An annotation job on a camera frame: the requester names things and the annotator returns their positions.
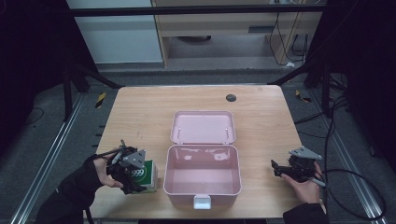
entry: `cable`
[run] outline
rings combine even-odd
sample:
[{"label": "cable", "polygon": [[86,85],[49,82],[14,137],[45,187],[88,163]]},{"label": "cable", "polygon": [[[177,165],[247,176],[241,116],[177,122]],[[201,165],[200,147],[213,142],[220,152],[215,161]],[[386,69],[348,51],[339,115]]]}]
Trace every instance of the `cable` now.
[{"label": "cable", "polygon": [[329,192],[329,194],[332,196],[332,199],[341,207],[343,208],[345,211],[347,211],[350,215],[354,216],[354,217],[358,217],[360,219],[364,219],[367,221],[375,221],[375,220],[379,220],[380,218],[383,218],[385,216],[385,214],[387,213],[387,202],[385,200],[385,198],[382,196],[381,192],[379,191],[379,189],[371,182],[369,181],[366,177],[364,177],[363,175],[359,175],[356,172],[353,171],[349,171],[349,170],[345,170],[345,169],[331,169],[331,170],[325,170],[322,173],[323,174],[327,174],[327,173],[335,173],[335,172],[342,172],[342,173],[349,173],[355,176],[358,176],[359,178],[363,179],[378,195],[378,197],[381,199],[381,203],[382,203],[382,213],[380,215],[378,215],[377,217],[366,217],[363,215],[360,215],[358,213],[353,212],[352,210],[346,208],[342,203],[340,203],[340,201],[338,201],[338,199],[334,196],[334,193],[332,192],[332,189],[327,187],[327,191]]},{"label": "cable", "polygon": [[42,108],[40,108],[40,107],[33,107],[33,109],[40,110],[40,111],[41,111],[40,116],[38,116],[38,118],[35,119],[35,120],[33,120],[33,121],[24,123],[23,125],[30,125],[30,124],[36,123],[36,122],[38,122],[41,118],[43,118],[43,116],[44,116],[44,110],[43,110]]},{"label": "cable", "polygon": [[[344,100],[342,100],[342,101],[340,101],[340,102],[338,102],[338,103],[335,103],[335,104],[330,108],[330,111],[332,112],[332,111],[334,111],[335,109],[337,109],[337,108],[339,108],[339,107],[341,107],[341,106],[346,105],[346,104],[347,104],[346,101],[347,101],[347,100],[344,99]],[[301,123],[308,122],[309,120],[318,118],[318,117],[320,117],[320,116],[323,115],[323,114],[324,114],[324,112],[318,112],[318,113],[316,113],[316,114],[307,116],[307,117],[305,117],[305,118],[303,118],[303,119],[299,119],[299,120],[297,120],[297,121],[294,121],[294,124],[301,124]]]},{"label": "cable", "polygon": [[325,138],[326,136],[317,136],[317,135],[313,135],[313,134],[310,134],[310,133],[303,133],[303,132],[297,132],[297,133],[301,133],[301,134],[305,134],[305,135],[308,135],[308,136],[311,136],[311,137],[316,137],[316,138]]},{"label": "cable", "polygon": [[303,51],[303,63],[305,63],[306,55],[308,54],[308,35],[305,35],[304,51]]},{"label": "cable", "polygon": [[105,152],[105,153],[102,153],[102,154],[98,154],[97,157],[98,158],[104,158],[106,155],[110,155],[110,154],[116,153],[116,152],[120,152],[120,149],[117,148],[117,149],[114,149],[114,150],[111,150],[111,151],[108,151],[108,152]]},{"label": "cable", "polygon": [[304,41],[303,49],[294,49],[294,46],[295,46],[295,43],[296,43],[296,40],[297,40],[298,37],[299,37],[299,35],[296,35],[296,36],[294,37],[293,44],[291,45],[291,52],[292,52],[295,56],[303,57],[303,59],[304,59],[304,57],[305,57],[305,55],[306,55],[306,52],[307,52],[308,35],[305,35],[305,41]]},{"label": "cable", "polygon": [[330,81],[332,82],[332,86],[334,88],[336,88],[337,90],[340,91],[346,91],[347,90],[347,86],[344,84],[343,81],[338,81],[337,79],[335,79],[334,77],[330,76]]},{"label": "cable", "polygon": [[272,53],[273,53],[273,55],[274,55],[275,61],[276,61],[276,63],[277,63],[278,65],[286,65],[286,64],[283,64],[283,63],[280,63],[280,62],[277,61],[277,59],[276,59],[276,57],[275,57],[274,49],[272,48],[272,36],[273,36],[273,33],[274,33],[275,29],[277,29],[277,32],[279,33],[280,42],[282,43],[283,52],[285,53],[286,58],[288,58],[292,63],[300,62],[300,61],[302,61],[302,60],[293,60],[293,59],[291,59],[291,58],[288,56],[288,53],[286,52],[286,46],[285,46],[285,43],[284,43],[283,38],[282,38],[282,34],[280,33],[280,29],[279,29],[279,14],[280,14],[279,12],[276,13],[276,21],[275,21],[275,24],[274,24],[274,29],[273,29],[273,31],[272,31],[271,34],[270,34],[270,41],[269,41],[269,42],[270,42],[270,49],[271,49],[271,51],[272,51]]},{"label": "cable", "polygon": [[[330,109],[330,111],[329,111],[329,112],[330,112],[330,120],[331,120],[331,122],[330,122],[330,125],[329,125],[329,130],[328,130],[327,135],[326,135],[326,141],[325,141],[325,146],[324,146],[324,153],[323,153],[323,154],[324,154],[324,155],[323,155],[323,160],[324,160],[324,171],[322,172],[323,174],[326,174],[326,175],[324,176],[324,181],[325,181],[325,184],[326,184],[326,186],[327,186],[327,187],[325,188],[325,192],[326,192],[326,193],[325,193],[325,200],[324,200],[325,206],[326,206],[326,211],[329,212],[329,209],[328,209],[328,207],[327,207],[327,198],[328,198],[329,195],[330,195],[330,196],[332,197],[332,199],[334,199],[334,201],[335,201],[341,208],[343,208],[345,211],[347,211],[350,215],[352,215],[352,216],[354,216],[354,217],[358,217],[358,218],[360,218],[360,219],[368,220],[368,221],[378,220],[378,219],[382,218],[382,217],[386,214],[386,212],[387,212],[387,204],[386,204],[386,201],[385,201],[384,197],[382,196],[382,194],[380,193],[380,191],[378,190],[378,188],[376,188],[375,185],[374,185],[372,182],[370,182],[366,177],[364,177],[364,176],[362,176],[362,175],[359,175],[359,174],[357,174],[357,173],[355,173],[355,172],[352,172],[352,171],[349,171],[349,170],[345,170],[345,169],[331,169],[331,170],[328,170],[328,169],[327,169],[327,158],[328,158],[328,145],[329,145],[329,139],[330,139],[330,135],[332,134],[332,129],[335,130],[334,111],[335,111],[336,106],[337,106],[338,104],[340,104],[341,102],[344,102],[345,100],[346,100],[346,99],[343,99],[342,101],[340,101],[340,102],[338,102],[338,103],[334,103],[334,105],[332,106],[333,109]],[[346,173],[350,173],[350,174],[356,175],[356,176],[360,177],[361,179],[363,179],[364,181],[366,181],[366,183],[367,183],[372,189],[375,190],[375,192],[378,194],[379,198],[381,199],[382,204],[383,204],[382,213],[381,213],[379,216],[377,216],[377,217],[366,217],[366,216],[362,216],[362,215],[360,215],[360,214],[357,214],[357,213],[351,211],[350,209],[346,208],[343,204],[341,204],[341,203],[334,197],[334,193],[332,192],[332,189],[329,188],[330,184],[329,184],[329,177],[328,177],[327,173],[330,173],[330,172],[346,172]]]}]

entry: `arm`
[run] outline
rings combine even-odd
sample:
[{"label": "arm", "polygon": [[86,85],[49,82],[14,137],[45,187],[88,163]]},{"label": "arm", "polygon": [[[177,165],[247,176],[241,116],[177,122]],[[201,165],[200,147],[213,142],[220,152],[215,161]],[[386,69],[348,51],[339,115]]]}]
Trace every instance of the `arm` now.
[{"label": "arm", "polygon": [[99,188],[122,188],[106,174],[106,159],[110,157],[90,157],[68,175],[40,206],[35,223],[82,223],[82,211],[91,206]]},{"label": "arm", "polygon": [[[321,174],[320,167],[315,162],[317,172]],[[294,189],[301,205],[285,212],[283,218],[286,224],[328,224],[329,219],[323,212],[319,203],[319,186],[311,180],[299,183],[288,175],[281,176]]]}]

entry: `pink plastic box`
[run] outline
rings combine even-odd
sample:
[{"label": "pink plastic box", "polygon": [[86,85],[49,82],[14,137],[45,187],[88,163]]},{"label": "pink plastic box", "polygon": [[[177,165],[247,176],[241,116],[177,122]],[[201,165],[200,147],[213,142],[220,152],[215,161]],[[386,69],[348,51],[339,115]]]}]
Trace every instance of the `pink plastic box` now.
[{"label": "pink plastic box", "polygon": [[174,117],[163,189],[175,206],[232,206],[241,191],[233,115],[178,111]]}]

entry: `black cable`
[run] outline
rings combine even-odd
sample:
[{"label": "black cable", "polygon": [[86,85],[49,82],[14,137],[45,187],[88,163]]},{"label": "black cable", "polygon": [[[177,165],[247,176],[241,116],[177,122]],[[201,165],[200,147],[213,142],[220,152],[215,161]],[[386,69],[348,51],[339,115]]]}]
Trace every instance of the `black cable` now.
[{"label": "black cable", "polygon": [[330,81],[332,82],[332,84],[335,86],[335,88],[337,90],[340,90],[340,91],[346,91],[347,90],[347,86],[343,82],[338,81],[336,78],[330,76]]},{"label": "black cable", "polygon": [[[387,204],[386,204],[386,201],[385,201],[384,197],[382,196],[382,194],[380,193],[380,191],[378,190],[378,188],[377,188],[373,183],[371,183],[366,177],[364,177],[364,176],[362,176],[362,175],[359,175],[359,174],[357,174],[357,173],[355,173],[355,172],[352,172],[352,171],[349,171],[349,170],[345,170],[345,169],[331,169],[331,170],[328,170],[328,169],[327,169],[327,158],[328,158],[328,145],[329,145],[329,139],[330,139],[330,135],[332,134],[332,130],[335,130],[334,111],[335,111],[336,106],[337,106],[338,104],[344,102],[345,100],[346,100],[346,99],[343,99],[342,101],[340,101],[340,102],[338,102],[338,103],[334,103],[334,105],[332,106],[333,109],[330,110],[330,116],[329,116],[329,118],[330,118],[331,122],[330,122],[330,125],[329,125],[329,130],[328,130],[327,135],[326,135],[326,141],[325,141],[324,153],[323,153],[323,154],[324,154],[324,155],[323,155],[323,160],[324,160],[324,171],[323,171],[323,174],[326,174],[326,175],[324,176],[324,181],[325,181],[325,184],[326,184],[326,188],[324,189],[324,191],[325,191],[325,195],[324,195],[325,199],[324,199],[324,202],[325,202],[326,211],[329,213],[329,209],[328,209],[328,207],[327,207],[327,198],[328,198],[329,195],[330,195],[330,196],[332,197],[332,199],[333,199],[342,209],[344,209],[345,211],[347,211],[350,215],[352,215],[352,216],[354,216],[354,217],[358,217],[358,218],[363,219],[363,220],[368,220],[368,221],[378,220],[378,219],[382,218],[382,217],[386,214],[386,212],[387,212]],[[329,184],[329,177],[328,177],[327,173],[330,173],[330,172],[346,172],[346,173],[350,173],[350,174],[356,175],[356,176],[360,177],[361,179],[365,180],[366,183],[367,183],[368,185],[370,185],[370,187],[371,187],[372,189],[375,190],[375,192],[378,194],[379,198],[381,199],[382,204],[383,204],[383,209],[382,209],[383,211],[382,211],[382,213],[381,213],[379,216],[377,216],[377,217],[365,217],[365,216],[362,216],[362,215],[360,215],[360,214],[357,214],[357,213],[351,211],[350,209],[346,208],[343,204],[341,204],[341,203],[334,197],[334,193],[332,192],[332,189],[329,188],[330,184]]]},{"label": "black cable", "polygon": [[347,211],[350,215],[354,216],[354,217],[358,217],[360,219],[364,219],[367,221],[375,221],[375,220],[379,220],[380,218],[383,218],[385,216],[385,214],[387,213],[387,202],[384,198],[384,196],[382,196],[381,192],[379,191],[379,189],[371,182],[369,181],[366,177],[364,177],[363,175],[359,175],[356,172],[353,171],[349,171],[349,170],[345,170],[345,169],[330,169],[330,170],[325,170],[322,173],[323,174],[327,174],[327,173],[335,173],[335,172],[342,172],[342,173],[349,173],[355,176],[358,176],[359,178],[363,179],[366,184],[368,184],[378,195],[378,197],[381,200],[382,203],[382,213],[380,215],[378,215],[377,217],[367,217],[367,216],[363,216],[360,215],[358,213],[353,212],[352,210],[346,208],[342,203],[340,203],[340,201],[338,201],[338,199],[335,197],[334,193],[332,192],[332,189],[329,187],[328,183],[326,183],[327,186],[327,191],[329,192],[329,194],[332,196],[332,199],[341,207],[343,208],[345,211]]},{"label": "black cable", "polygon": [[93,219],[92,219],[92,214],[91,214],[90,208],[85,209],[85,215],[87,216],[87,221],[88,221],[90,224],[94,224],[94,221],[93,221]]},{"label": "black cable", "polygon": [[41,118],[43,118],[43,116],[44,116],[44,110],[43,110],[42,108],[40,108],[40,107],[33,107],[33,109],[40,110],[40,111],[41,111],[40,116],[39,116],[37,119],[33,120],[33,121],[24,123],[23,125],[30,125],[30,124],[36,123],[36,122],[38,122]]},{"label": "black cable", "polygon": [[117,148],[117,149],[114,149],[114,150],[111,150],[111,151],[108,151],[108,152],[105,152],[105,153],[102,153],[102,154],[98,154],[97,157],[103,158],[106,155],[110,155],[110,154],[113,154],[113,153],[116,153],[116,152],[119,152],[119,151],[120,151],[120,149]]},{"label": "black cable", "polygon": [[285,46],[285,43],[284,43],[283,38],[282,38],[282,34],[280,33],[280,29],[279,29],[279,14],[280,14],[280,12],[277,12],[277,13],[276,13],[276,21],[275,21],[275,24],[274,24],[274,29],[273,29],[273,31],[272,31],[271,34],[270,34],[270,41],[269,41],[269,42],[270,42],[270,49],[271,49],[271,51],[272,51],[272,53],[273,53],[273,55],[274,55],[275,61],[276,61],[276,63],[277,63],[278,65],[285,65],[285,64],[280,63],[280,62],[277,61],[277,59],[276,59],[276,57],[275,57],[274,50],[273,50],[273,48],[272,48],[272,35],[273,35],[275,29],[277,29],[277,32],[279,33],[280,42],[282,43],[283,52],[285,53],[286,58],[288,58],[292,63],[301,62],[302,60],[293,60],[293,59],[291,59],[291,58],[288,56],[288,53],[286,52],[286,46]]},{"label": "black cable", "polygon": [[341,75],[341,81],[340,82],[343,84],[343,86],[345,86],[347,88],[347,79],[346,79],[346,84],[345,84],[344,74]]},{"label": "black cable", "polygon": [[[346,100],[344,99],[344,100],[342,100],[342,101],[340,101],[340,102],[338,102],[338,103],[335,103],[335,104],[330,108],[330,112],[334,111],[335,109],[337,109],[337,108],[339,108],[339,107],[341,107],[341,106],[346,105],[346,104],[342,104],[342,103],[344,103],[345,101],[346,101]],[[299,119],[299,120],[297,120],[297,121],[294,121],[294,124],[301,124],[301,123],[308,122],[309,120],[318,118],[318,117],[320,117],[320,116],[323,115],[323,114],[324,114],[324,112],[318,112],[318,113],[316,113],[316,114],[307,116],[307,117],[305,117],[305,118],[303,118],[303,119]]]},{"label": "black cable", "polygon": [[305,35],[303,63],[305,63],[307,54],[308,54],[308,35]]},{"label": "black cable", "polygon": [[300,131],[297,131],[297,133],[305,134],[305,135],[308,135],[308,136],[311,136],[311,137],[316,137],[316,138],[326,138],[326,136],[317,136],[317,135],[313,135],[313,134],[310,134],[310,133],[303,133],[303,132],[300,132]]},{"label": "black cable", "polygon": [[315,64],[318,61],[320,61],[319,59],[321,58],[321,56],[319,55],[317,57],[317,54],[323,54],[323,53],[325,54],[325,53],[327,53],[328,48],[331,46],[332,42],[334,41],[335,35],[339,32],[339,30],[341,29],[342,25],[346,22],[346,20],[352,14],[353,10],[358,5],[359,1],[360,0],[356,0],[353,3],[353,6],[351,6],[350,10],[345,15],[345,17],[338,24],[336,24],[335,28],[332,30],[332,32],[330,34],[326,35],[326,38],[323,41],[321,41],[321,44],[316,49],[314,49],[312,51],[312,53],[310,53],[308,55],[308,57],[306,58],[308,63],[304,63],[304,65],[306,65],[306,66],[299,67],[295,71],[292,71],[290,74],[287,74],[286,76],[284,76],[284,77],[282,77],[282,78],[280,78],[280,79],[278,79],[276,81],[273,81],[271,83],[268,83],[268,84],[271,84],[271,85],[282,85],[283,83],[287,82],[291,78],[300,75],[303,71],[306,71],[307,68],[309,69],[313,64]]},{"label": "black cable", "polygon": [[297,41],[297,38],[299,35],[296,35],[293,40],[293,44],[291,45],[291,52],[298,57],[303,57],[302,60],[304,60],[306,53],[307,53],[307,45],[308,45],[308,35],[305,35],[305,40],[304,40],[304,46],[303,49],[295,49],[295,43]]}]

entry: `white cabinet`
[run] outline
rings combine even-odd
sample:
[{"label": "white cabinet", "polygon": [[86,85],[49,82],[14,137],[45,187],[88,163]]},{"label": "white cabinet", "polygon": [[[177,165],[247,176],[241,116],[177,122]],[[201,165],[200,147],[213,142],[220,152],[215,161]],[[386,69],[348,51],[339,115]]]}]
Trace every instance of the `white cabinet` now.
[{"label": "white cabinet", "polygon": [[[309,1],[314,0],[294,0],[298,4]],[[273,0],[151,0],[151,2],[154,7],[274,4]],[[290,4],[290,2],[284,0],[282,4]],[[173,36],[256,35],[258,32],[252,32],[255,28],[259,28],[261,34],[271,36],[269,42],[276,60],[284,63],[287,60],[286,52],[289,51],[295,35],[314,34],[320,16],[321,12],[158,15],[156,22],[165,65]]]},{"label": "white cabinet", "polygon": [[[151,7],[149,0],[67,0],[70,8]],[[76,17],[93,60],[100,65],[162,63],[154,17]]]}]

